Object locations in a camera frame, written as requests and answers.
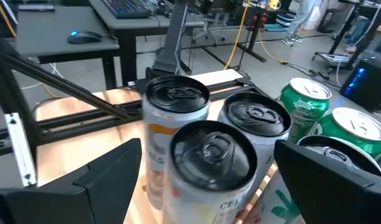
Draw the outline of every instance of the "can lid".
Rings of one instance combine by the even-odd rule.
[[[381,123],[371,116],[350,108],[335,108],[335,122],[351,134],[368,140],[381,141]]]
[[[332,95],[327,87],[307,78],[293,78],[290,85],[298,93],[317,100],[328,100]]]
[[[154,78],[147,84],[145,95],[155,107],[174,113],[191,113],[209,102],[204,84],[181,75]]]
[[[373,162],[374,160],[361,153],[357,148],[338,139],[326,136],[307,136],[300,139],[298,145],[381,177],[381,169],[376,162]]]
[[[226,99],[224,112],[238,128],[260,136],[279,136],[291,126],[287,110],[275,100],[256,93],[237,93]]]
[[[204,190],[230,191],[248,184],[257,168],[252,144],[237,129],[217,121],[180,128],[170,156],[180,176]]]

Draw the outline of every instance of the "pull tab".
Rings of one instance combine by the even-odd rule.
[[[353,122],[353,120],[351,120],[351,124],[352,124],[353,130],[355,130],[356,133],[363,134],[363,135],[367,134],[367,128],[364,127],[363,122]]]
[[[317,96],[319,95],[319,92],[312,86],[304,86],[304,89],[311,95],[311,96]]]
[[[324,152],[324,155],[332,159],[335,159],[339,162],[343,162],[346,165],[349,165],[349,166],[353,165],[352,161],[347,155],[333,148],[327,147]]]
[[[261,106],[249,106],[247,107],[247,114],[256,120],[265,121],[271,124],[275,124],[278,121],[278,114],[271,109]]]
[[[214,132],[207,135],[199,156],[209,164],[222,162],[230,151],[234,152],[234,141],[228,134]]]
[[[200,92],[192,87],[171,88],[168,90],[167,95],[179,99],[196,99],[201,97]]]

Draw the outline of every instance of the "sneaker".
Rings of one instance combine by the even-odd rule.
[[[301,36],[299,36],[298,34],[292,35],[291,40],[296,41],[296,42],[301,43],[301,44],[304,42],[303,38]]]
[[[345,52],[348,53],[348,54],[354,54],[357,50],[357,47],[356,46],[347,46],[345,48]]]
[[[284,39],[282,39],[282,42],[289,47],[294,46],[294,43],[291,41],[291,38],[289,37],[284,37]]]

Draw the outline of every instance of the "computer keyboard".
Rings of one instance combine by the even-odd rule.
[[[152,11],[140,0],[101,0],[116,19],[148,18]]]

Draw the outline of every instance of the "white can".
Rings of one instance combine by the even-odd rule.
[[[218,121],[238,129],[252,143],[258,157],[255,180],[239,214],[258,190],[273,163],[276,140],[287,139],[291,117],[275,100],[256,93],[238,93],[226,99]]]
[[[146,192],[150,203],[161,209],[164,160],[171,138],[181,126],[207,118],[209,91],[189,77],[155,78],[146,86],[142,110],[146,136]]]
[[[195,121],[172,138],[163,224],[233,224],[257,169],[250,141],[217,121]]]
[[[343,161],[349,166],[355,166],[354,164],[373,164],[373,166],[365,165],[365,167],[358,168],[376,175],[381,175],[379,166],[374,160],[370,159],[368,154],[362,153],[361,150],[355,150],[350,145],[337,139],[324,136],[307,136],[302,138],[298,144],[309,150],[331,157],[332,159]],[[256,201],[254,207],[252,207],[248,216],[244,220],[244,224],[271,223],[305,223],[298,207],[295,205],[294,200],[291,198],[291,195],[285,186],[279,170],[273,175],[272,179]]]

